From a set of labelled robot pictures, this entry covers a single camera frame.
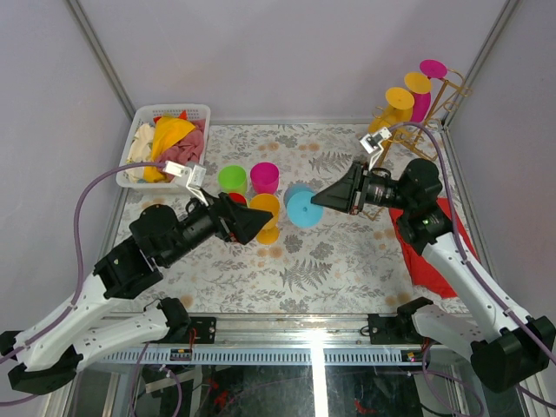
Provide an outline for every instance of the red cup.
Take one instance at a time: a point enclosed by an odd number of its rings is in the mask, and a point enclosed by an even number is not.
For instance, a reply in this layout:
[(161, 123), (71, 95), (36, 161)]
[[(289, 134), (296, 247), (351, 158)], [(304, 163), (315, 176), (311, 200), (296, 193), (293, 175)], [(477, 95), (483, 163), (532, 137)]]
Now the red cup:
[(274, 194), (280, 182), (280, 170), (271, 162), (259, 162), (251, 169), (251, 183), (257, 194)]
[(247, 206), (247, 199), (243, 195), (237, 193), (229, 193), (228, 195), (233, 202), (237, 202), (238, 204), (243, 204), (244, 206)]

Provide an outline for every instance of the pink cloth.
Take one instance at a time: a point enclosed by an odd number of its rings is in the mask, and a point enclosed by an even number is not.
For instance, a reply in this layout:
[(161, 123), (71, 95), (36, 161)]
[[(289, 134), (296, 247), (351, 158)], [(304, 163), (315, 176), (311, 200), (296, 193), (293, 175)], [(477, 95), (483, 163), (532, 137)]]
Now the pink cloth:
[[(185, 165), (187, 162), (199, 162), (201, 159), (202, 150), (205, 147), (203, 138), (205, 130), (205, 120), (190, 120), (197, 129), (187, 134), (180, 142), (173, 147), (166, 149), (161, 153), (157, 162), (171, 161)], [(172, 175), (166, 174), (169, 181), (174, 178)]]

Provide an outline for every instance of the red cloth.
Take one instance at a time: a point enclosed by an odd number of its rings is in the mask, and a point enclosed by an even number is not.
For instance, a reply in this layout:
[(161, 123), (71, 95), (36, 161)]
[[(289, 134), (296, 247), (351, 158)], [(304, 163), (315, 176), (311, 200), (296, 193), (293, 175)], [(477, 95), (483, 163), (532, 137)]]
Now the red cloth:
[[(438, 204), (448, 218), (451, 218), (448, 200), (446, 198), (439, 198)], [(442, 298), (457, 297), (458, 295), (455, 291), (453, 291), (452, 287), (450, 287), (450, 284), (446, 282), (444, 277), (440, 275), (436, 269), (430, 266), (422, 256), (417, 255), (411, 245), (405, 243), (401, 239), (398, 226), (396, 225), (396, 219), (401, 216), (402, 211), (396, 208), (391, 208), (389, 209), (389, 212), (392, 223), (394, 224), (394, 230), (396, 231), (396, 237), (401, 245), (401, 253), (406, 261), (407, 270), (409, 271), (413, 284), (422, 285)], [(466, 230), (463, 228), (463, 224), (461, 224), (459, 217), (458, 231), (460, 232), (463, 241), (469, 247), (469, 250), (471, 250), (473, 255), (476, 256), (471, 240), (469, 239)]]

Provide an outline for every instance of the yellow cloth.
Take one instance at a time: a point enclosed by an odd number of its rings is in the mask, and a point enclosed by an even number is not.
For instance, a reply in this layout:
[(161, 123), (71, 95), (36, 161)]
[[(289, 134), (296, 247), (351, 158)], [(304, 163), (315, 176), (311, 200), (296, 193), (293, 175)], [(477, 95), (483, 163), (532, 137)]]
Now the yellow cloth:
[[(162, 152), (173, 147), (193, 130), (195, 130), (195, 125), (192, 122), (169, 116), (161, 117), (156, 122), (150, 161), (156, 161), (156, 158)], [(166, 176), (161, 174), (155, 167), (145, 167), (143, 177), (146, 182), (162, 182), (166, 179)]]

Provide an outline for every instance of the white cloth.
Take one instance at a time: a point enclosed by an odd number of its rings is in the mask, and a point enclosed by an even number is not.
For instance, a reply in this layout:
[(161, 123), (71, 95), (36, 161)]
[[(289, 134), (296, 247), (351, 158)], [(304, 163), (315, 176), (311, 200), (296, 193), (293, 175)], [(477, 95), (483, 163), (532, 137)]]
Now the white cloth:
[[(150, 158), (150, 151), (153, 146), (153, 139), (155, 137), (155, 128), (150, 124), (142, 124), (135, 135), (133, 136), (133, 142), (129, 147), (128, 160), (126, 163), (132, 162), (145, 162)], [(142, 179), (144, 168), (132, 168), (125, 171), (131, 182), (144, 181)]]

